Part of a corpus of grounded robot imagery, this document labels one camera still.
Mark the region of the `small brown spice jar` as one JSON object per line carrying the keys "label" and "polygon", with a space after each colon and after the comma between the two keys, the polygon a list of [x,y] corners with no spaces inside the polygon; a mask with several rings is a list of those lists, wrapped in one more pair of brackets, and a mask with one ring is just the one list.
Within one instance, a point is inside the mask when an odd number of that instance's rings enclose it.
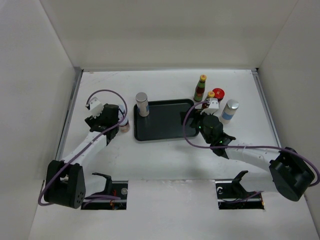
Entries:
{"label": "small brown spice jar", "polygon": [[128,120],[123,121],[120,125],[119,125],[119,129],[122,133],[127,133],[130,130],[130,123]]}

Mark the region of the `white salt shaker silver lid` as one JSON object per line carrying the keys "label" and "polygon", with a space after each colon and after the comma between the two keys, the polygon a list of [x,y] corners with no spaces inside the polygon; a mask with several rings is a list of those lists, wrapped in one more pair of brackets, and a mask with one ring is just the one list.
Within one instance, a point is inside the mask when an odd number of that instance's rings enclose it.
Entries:
{"label": "white salt shaker silver lid", "polygon": [[220,122],[222,122],[223,124],[228,124],[231,119],[233,118],[233,116],[235,115],[236,111],[239,108],[239,102],[234,100],[234,99],[230,99],[226,102],[225,107],[219,117]]}

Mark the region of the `green-label sauce bottle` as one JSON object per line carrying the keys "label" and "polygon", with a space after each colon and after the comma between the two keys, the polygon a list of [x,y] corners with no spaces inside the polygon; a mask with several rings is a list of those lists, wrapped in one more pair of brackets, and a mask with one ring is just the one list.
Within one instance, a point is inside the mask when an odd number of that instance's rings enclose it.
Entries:
{"label": "green-label sauce bottle", "polygon": [[213,99],[215,97],[215,93],[213,91],[209,91],[207,93],[207,97],[205,98],[205,103],[202,104],[202,109],[206,109],[210,105],[210,99]]}
{"label": "green-label sauce bottle", "polygon": [[195,87],[194,96],[193,96],[193,100],[195,102],[201,102],[203,100],[203,96],[206,88],[206,80],[207,80],[206,75],[204,74],[200,75],[199,81]]}

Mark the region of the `white peppercorn shaker blue label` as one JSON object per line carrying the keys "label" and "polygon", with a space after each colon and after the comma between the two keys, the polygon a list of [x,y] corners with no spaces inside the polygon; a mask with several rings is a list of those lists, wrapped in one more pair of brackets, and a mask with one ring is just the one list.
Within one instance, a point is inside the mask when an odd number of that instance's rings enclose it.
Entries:
{"label": "white peppercorn shaker blue label", "polygon": [[148,96],[144,92],[139,92],[135,96],[137,102],[138,113],[141,117],[147,117],[150,113]]}

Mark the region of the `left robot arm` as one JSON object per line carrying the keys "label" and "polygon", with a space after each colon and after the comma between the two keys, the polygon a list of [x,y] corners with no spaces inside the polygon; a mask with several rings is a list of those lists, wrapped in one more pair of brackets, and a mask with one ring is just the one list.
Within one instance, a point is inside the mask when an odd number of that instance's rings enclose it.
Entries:
{"label": "left robot arm", "polygon": [[123,116],[122,105],[105,104],[99,116],[87,117],[88,135],[63,160],[49,163],[39,198],[73,209],[79,208],[85,199],[108,199],[112,195],[112,178],[95,172],[94,160],[118,133],[118,122]]}

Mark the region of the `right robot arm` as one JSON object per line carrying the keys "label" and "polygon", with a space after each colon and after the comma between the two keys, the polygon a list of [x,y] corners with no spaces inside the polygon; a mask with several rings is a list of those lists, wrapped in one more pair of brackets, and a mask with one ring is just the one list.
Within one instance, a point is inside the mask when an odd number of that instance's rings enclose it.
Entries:
{"label": "right robot arm", "polygon": [[271,175],[271,189],[297,202],[312,185],[315,174],[298,153],[290,148],[261,146],[255,148],[224,132],[223,124],[213,114],[195,113],[190,127],[201,133],[218,157],[241,161]]}

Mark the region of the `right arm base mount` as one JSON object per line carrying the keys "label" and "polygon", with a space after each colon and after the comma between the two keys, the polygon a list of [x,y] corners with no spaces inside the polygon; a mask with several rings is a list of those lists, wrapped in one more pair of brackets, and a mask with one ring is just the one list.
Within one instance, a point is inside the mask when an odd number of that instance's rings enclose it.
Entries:
{"label": "right arm base mount", "polygon": [[215,180],[219,210],[264,210],[262,191],[247,191],[241,185],[248,173],[241,171],[234,178]]}

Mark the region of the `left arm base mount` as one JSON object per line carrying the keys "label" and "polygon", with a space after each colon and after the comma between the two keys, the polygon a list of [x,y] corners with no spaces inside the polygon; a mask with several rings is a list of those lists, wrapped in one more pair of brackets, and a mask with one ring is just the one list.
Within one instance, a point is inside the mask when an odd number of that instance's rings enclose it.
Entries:
{"label": "left arm base mount", "polygon": [[81,210],[126,210],[128,181],[112,180],[110,175],[93,173],[85,182],[85,198]]}

